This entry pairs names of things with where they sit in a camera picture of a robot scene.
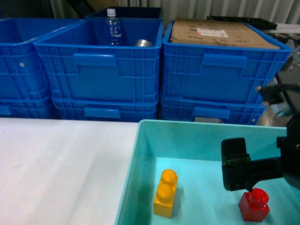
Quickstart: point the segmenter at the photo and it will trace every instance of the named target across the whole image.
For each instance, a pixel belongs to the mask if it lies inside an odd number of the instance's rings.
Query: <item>black tray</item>
[[[250,18],[250,17],[235,17],[235,16],[207,16],[207,20],[215,21],[225,21],[225,22],[237,22],[237,23],[248,23],[251,26],[259,30],[276,30],[277,24],[263,20],[260,18]]]

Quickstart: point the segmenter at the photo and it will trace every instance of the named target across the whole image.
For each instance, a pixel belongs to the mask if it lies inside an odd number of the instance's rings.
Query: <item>robotic arm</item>
[[[300,189],[300,86],[282,84],[280,76],[277,75],[276,78],[278,82],[275,85],[257,87],[256,90],[260,92],[264,105],[288,103],[289,112],[293,114],[286,125],[286,137],[277,137],[281,156],[251,161],[244,138],[223,140],[223,183],[229,191],[247,189],[251,192],[257,182],[280,177]]]

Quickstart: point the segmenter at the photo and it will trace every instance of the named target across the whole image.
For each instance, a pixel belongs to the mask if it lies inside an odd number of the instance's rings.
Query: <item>toy brick stud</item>
[[[253,188],[251,193],[245,192],[239,202],[243,219],[262,222],[270,211],[267,205],[268,201],[268,194],[259,188]]]
[[[154,214],[171,218],[178,176],[175,171],[167,169],[161,174],[153,202]]]

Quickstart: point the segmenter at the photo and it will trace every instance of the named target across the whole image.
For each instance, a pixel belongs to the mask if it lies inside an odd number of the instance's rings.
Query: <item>white table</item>
[[[113,224],[137,127],[0,118],[0,224]]]

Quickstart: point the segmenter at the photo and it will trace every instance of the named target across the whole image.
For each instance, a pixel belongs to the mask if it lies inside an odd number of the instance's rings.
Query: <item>crate handle cutout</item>
[[[12,115],[13,112],[8,105],[0,105],[0,115]]]
[[[81,66],[108,66],[108,67],[117,66],[115,56],[109,54],[74,53],[73,61],[75,65],[81,65]]]
[[[230,115],[230,110],[227,109],[211,109],[211,108],[195,107],[193,111],[193,116],[197,116],[197,117],[228,119],[229,115]]]
[[[244,68],[246,56],[204,54],[202,65]]]
[[[121,118],[119,109],[99,109],[93,107],[85,107],[84,115],[99,118]]]

